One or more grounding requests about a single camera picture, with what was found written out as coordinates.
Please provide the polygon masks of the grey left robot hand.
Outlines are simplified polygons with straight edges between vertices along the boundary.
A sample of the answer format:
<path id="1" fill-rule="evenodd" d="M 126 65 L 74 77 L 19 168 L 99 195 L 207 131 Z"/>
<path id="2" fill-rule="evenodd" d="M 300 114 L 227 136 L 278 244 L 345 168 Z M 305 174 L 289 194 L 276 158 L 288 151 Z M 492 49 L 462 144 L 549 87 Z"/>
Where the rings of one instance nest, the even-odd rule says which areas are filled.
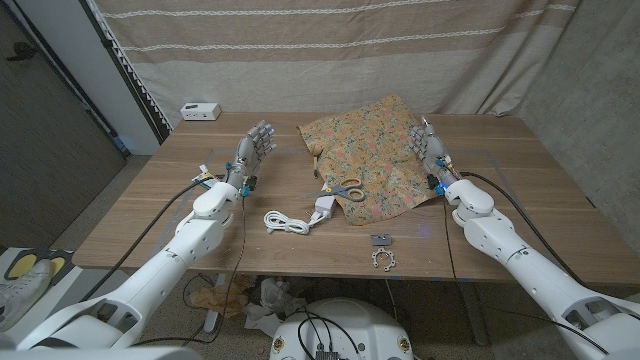
<path id="1" fill-rule="evenodd" d="M 276 147 L 273 127 L 264 120 L 257 123 L 240 139 L 226 182 L 240 189 L 246 179 L 258 173 L 262 161 Z"/>

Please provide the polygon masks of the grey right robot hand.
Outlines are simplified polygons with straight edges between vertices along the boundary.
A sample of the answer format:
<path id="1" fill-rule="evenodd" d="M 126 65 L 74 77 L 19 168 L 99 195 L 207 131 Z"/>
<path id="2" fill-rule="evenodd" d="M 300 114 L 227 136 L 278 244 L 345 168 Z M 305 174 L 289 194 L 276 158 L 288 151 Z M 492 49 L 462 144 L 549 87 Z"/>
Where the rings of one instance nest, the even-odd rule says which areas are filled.
<path id="1" fill-rule="evenodd" d="M 411 129 L 410 136 L 411 149 L 424 166 L 427 177 L 432 177 L 430 186 L 438 181 L 439 185 L 446 188 L 460 179 L 449 153 L 425 115 L 421 116 L 421 123 Z"/>

